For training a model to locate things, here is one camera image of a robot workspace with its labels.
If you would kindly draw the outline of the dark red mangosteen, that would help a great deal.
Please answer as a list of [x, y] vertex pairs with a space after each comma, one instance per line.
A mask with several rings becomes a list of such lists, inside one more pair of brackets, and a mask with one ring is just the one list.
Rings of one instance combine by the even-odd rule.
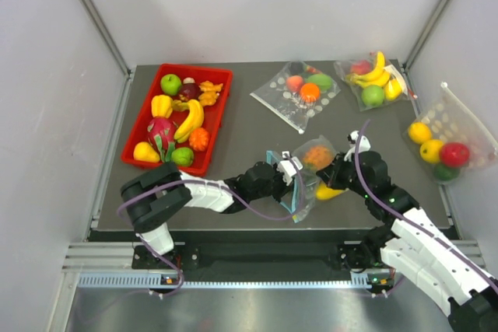
[[191, 77], [184, 79], [177, 95], [182, 102], [187, 102], [189, 100], [196, 100], [201, 94], [201, 89], [199, 85], [195, 83], [195, 80]]

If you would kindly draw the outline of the yellow lemon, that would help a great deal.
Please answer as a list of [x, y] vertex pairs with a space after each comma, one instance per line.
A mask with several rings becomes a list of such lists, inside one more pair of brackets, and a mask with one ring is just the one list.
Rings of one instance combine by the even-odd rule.
[[320, 183], [315, 191], [315, 197], [319, 201], [328, 201], [332, 198], [338, 197], [339, 195], [345, 193], [348, 189], [345, 190], [337, 190], [328, 187], [324, 183]]

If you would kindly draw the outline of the dotted zip bag with fruit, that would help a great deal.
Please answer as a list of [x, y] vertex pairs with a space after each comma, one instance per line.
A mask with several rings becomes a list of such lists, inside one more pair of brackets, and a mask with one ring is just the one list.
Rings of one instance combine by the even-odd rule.
[[308, 121], [322, 112], [340, 91], [330, 75], [304, 61], [290, 61], [253, 91], [251, 97], [303, 134]]

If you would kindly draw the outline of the dotted bag with lemons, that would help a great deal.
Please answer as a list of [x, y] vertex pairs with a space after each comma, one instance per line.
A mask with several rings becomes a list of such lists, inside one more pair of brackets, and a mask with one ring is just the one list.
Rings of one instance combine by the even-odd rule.
[[428, 176], [439, 185], [497, 164], [497, 140], [450, 90], [439, 96], [407, 127], [408, 147]]

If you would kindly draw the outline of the zip bag with bananas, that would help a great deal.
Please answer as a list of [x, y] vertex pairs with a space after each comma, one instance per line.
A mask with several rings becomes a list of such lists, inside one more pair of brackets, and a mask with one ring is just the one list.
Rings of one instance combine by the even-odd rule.
[[407, 80], [383, 51], [368, 58], [336, 61], [335, 72], [351, 89], [360, 111], [389, 106], [400, 100], [416, 100]]

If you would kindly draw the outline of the yellow banana bunch in bin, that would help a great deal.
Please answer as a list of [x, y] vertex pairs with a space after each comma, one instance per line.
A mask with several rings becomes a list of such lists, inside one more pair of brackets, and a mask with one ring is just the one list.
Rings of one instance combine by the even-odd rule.
[[174, 140], [184, 143], [188, 140], [193, 130], [200, 128], [204, 122], [204, 109], [197, 100], [187, 102], [189, 114], [174, 133]]

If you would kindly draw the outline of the toy pineapple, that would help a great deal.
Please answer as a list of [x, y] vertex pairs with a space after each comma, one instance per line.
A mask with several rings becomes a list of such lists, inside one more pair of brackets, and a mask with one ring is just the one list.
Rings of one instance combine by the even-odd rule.
[[334, 152], [325, 145], [315, 145], [309, 148], [303, 156], [302, 164], [306, 169], [318, 171], [331, 164]]

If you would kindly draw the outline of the small orange pumpkin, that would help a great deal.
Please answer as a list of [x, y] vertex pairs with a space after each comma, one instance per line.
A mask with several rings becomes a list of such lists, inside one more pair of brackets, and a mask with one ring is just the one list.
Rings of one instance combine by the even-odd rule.
[[204, 128], [196, 128], [189, 136], [189, 145], [196, 152], [205, 152], [210, 140], [209, 132]]

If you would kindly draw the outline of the yellow pear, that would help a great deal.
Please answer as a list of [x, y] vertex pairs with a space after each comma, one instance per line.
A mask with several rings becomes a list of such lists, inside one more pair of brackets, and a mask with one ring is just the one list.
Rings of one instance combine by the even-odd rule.
[[133, 149], [133, 159], [145, 163], [159, 163], [160, 154], [148, 143], [139, 142]]

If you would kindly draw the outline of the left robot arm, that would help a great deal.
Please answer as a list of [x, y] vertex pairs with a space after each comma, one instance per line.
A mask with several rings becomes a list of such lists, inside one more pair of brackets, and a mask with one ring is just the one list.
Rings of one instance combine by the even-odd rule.
[[270, 164], [258, 162], [245, 173], [225, 180], [207, 180], [185, 173], [168, 162], [121, 187], [123, 204], [117, 215], [126, 218], [138, 238], [148, 245], [149, 257], [170, 266], [177, 253], [167, 221], [182, 208], [204, 208], [235, 214], [266, 197], [276, 201], [303, 184], [302, 163], [296, 157]]

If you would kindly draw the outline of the red plastic bin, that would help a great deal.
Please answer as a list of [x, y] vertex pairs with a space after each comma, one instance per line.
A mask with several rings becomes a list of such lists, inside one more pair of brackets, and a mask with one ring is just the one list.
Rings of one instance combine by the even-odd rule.
[[[161, 65], [156, 73], [152, 85], [149, 88], [142, 108], [136, 117], [131, 133], [128, 136], [128, 140], [125, 143], [124, 149], [121, 153], [121, 161], [142, 169], [153, 169], [163, 165], [162, 161], [159, 163], [135, 161], [133, 159], [133, 149], [139, 142], [149, 142], [147, 139], [147, 126], [153, 119], [151, 114], [151, 100], [156, 95], [165, 95], [160, 88], [160, 80], [167, 74], [177, 75], [181, 79], [182, 83], [185, 78], [191, 77], [195, 80], [197, 85], [200, 85], [204, 81], [210, 81], [214, 84], [223, 84], [223, 89], [216, 103], [210, 107], [203, 107], [205, 118], [200, 128], [206, 129], [210, 134], [207, 150], [205, 152], [196, 152], [192, 149], [195, 154], [194, 162], [189, 167], [178, 166], [180, 170], [193, 176], [204, 176], [209, 168], [212, 151], [215, 147], [216, 136], [223, 118], [223, 112], [229, 96], [230, 84], [233, 78], [233, 73], [226, 69], [196, 67], [191, 65]], [[170, 97], [173, 99], [173, 112], [169, 119], [173, 121], [178, 128], [189, 114], [188, 105], [187, 102], [182, 102], [178, 98], [178, 95]], [[191, 149], [188, 140], [184, 143], [177, 142], [176, 149], [180, 147], [188, 147]]]

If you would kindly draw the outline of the pink dragon fruit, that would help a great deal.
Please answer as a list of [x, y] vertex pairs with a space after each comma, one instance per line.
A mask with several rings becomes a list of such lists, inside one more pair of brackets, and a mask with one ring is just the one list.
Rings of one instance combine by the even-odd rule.
[[169, 118], [154, 117], [147, 126], [147, 139], [153, 149], [159, 154], [160, 160], [165, 163], [171, 160], [176, 149], [174, 134], [176, 124]]

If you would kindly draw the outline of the yellow bell pepper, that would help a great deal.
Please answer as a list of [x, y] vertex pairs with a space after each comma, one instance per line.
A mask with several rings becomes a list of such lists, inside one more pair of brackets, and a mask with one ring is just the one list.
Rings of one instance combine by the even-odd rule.
[[151, 114], [153, 118], [169, 118], [173, 112], [173, 99], [167, 95], [156, 95], [151, 100]]

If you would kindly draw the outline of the blue zip top bag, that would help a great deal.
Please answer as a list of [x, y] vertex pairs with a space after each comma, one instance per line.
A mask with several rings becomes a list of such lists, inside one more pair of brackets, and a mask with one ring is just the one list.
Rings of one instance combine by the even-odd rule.
[[[297, 149], [291, 151], [291, 155], [297, 157], [301, 163], [303, 160], [304, 153], [315, 145], [325, 145], [329, 147], [335, 156], [335, 149], [331, 142], [324, 137], [319, 135], [310, 141], [303, 143]], [[295, 187], [290, 195], [287, 195], [283, 202], [280, 204], [292, 215], [292, 220], [295, 223], [303, 221], [310, 210], [316, 205], [315, 191], [320, 184], [321, 180], [316, 176], [317, 171], [311, 171], [306, 169], [303, 165], [303, 169], [300, 171], [302, 177], [302, 183], [299, 181], [298, 176], [295, 176]]]

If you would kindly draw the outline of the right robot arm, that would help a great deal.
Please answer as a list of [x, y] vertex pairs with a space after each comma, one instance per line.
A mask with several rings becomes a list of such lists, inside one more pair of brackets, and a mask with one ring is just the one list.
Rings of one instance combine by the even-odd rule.
[[497, 279], [459, 250], [429, 219], [418, 201], [392, 183], [373, 151], [339, 153], [317, 175], [329, 187], [363, 197], [382, 224], [361, 243], [365, 261], [394, 268], [427, 295], [454, 331], [497, 329]]

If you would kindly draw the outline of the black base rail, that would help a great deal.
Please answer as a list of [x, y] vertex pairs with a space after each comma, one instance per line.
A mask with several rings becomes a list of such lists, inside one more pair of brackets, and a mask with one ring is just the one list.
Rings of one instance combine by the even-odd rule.
[[211, 267], [215, 262], [229, 264], [261, 263], [325, 264], [335, 270], [367, 270], [385, 268], [378, 259], [369, 257], [359, 244], [353, 243], [184, 243], [165, 254], [152, 253], [145, 246], [134, 249], [134, 269], [160, 269], [165, 258], [181, 270], [193, 271]]

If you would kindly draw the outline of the green apple in bin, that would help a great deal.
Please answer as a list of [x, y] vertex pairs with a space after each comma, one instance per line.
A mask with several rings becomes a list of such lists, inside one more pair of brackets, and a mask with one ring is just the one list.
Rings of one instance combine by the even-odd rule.
[[182, 87], [181, 79], [175, 74], [164, 75], [160, 80], [160, 88], [168, 96], [176, 96]]

